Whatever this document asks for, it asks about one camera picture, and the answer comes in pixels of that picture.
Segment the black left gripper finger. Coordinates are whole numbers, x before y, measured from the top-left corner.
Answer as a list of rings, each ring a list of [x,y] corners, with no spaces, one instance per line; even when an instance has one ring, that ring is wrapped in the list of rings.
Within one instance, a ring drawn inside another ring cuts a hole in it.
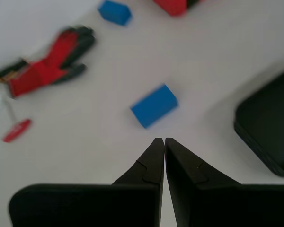
[[[165,147],[179,227],[284,227],[284,185],[240,184],[173,138]]]
[[[114,183],[34,184],[15,193],[15,227],[157,227],[165,145],[156,138]]]

